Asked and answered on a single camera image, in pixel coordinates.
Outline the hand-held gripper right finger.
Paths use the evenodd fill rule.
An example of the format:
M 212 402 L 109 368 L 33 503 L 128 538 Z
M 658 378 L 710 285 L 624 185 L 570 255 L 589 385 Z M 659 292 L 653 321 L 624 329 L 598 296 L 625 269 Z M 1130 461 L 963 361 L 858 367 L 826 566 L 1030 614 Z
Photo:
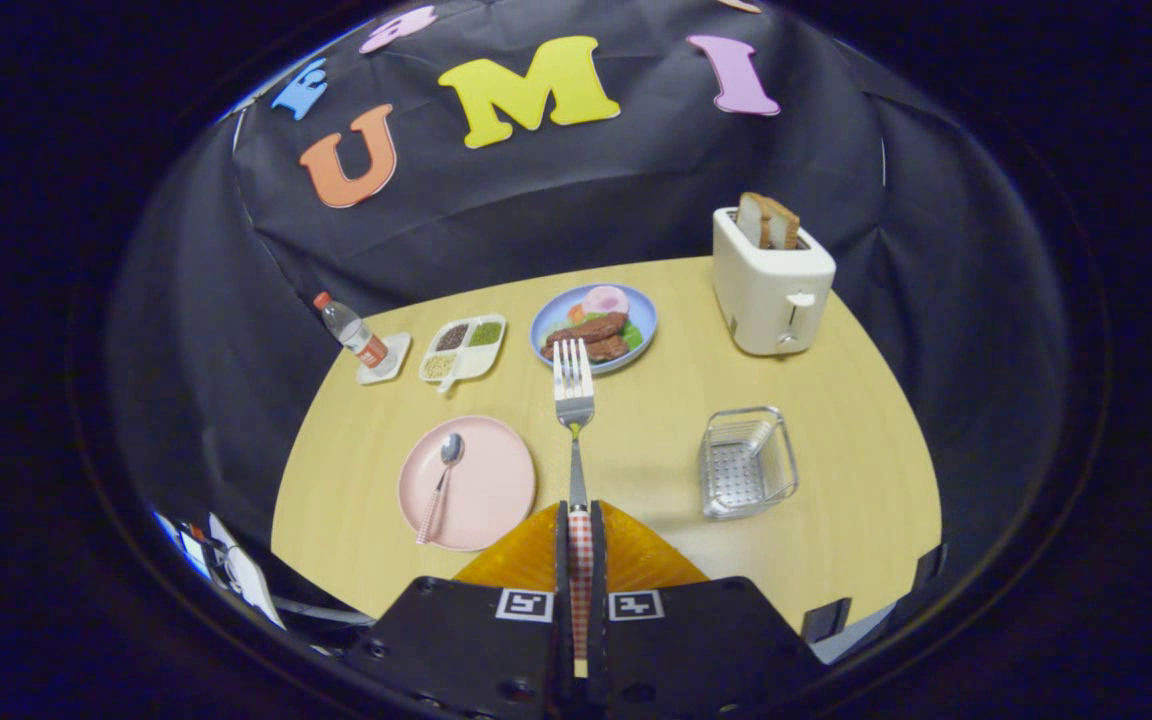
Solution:
M 746 577 L 611 592 L 602 503 L 593 535 L 589 700 L 602 719 L 812 719 L 827 666 Z

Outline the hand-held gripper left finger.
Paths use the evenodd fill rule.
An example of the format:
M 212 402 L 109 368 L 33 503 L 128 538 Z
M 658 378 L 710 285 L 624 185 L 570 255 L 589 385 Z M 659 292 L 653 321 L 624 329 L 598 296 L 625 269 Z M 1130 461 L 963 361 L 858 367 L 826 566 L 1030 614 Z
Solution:
M 344 664 L 417 717 L 545 719 L 573 696 L 568 507 L 550 511 L 553 588 L 412 579 Z

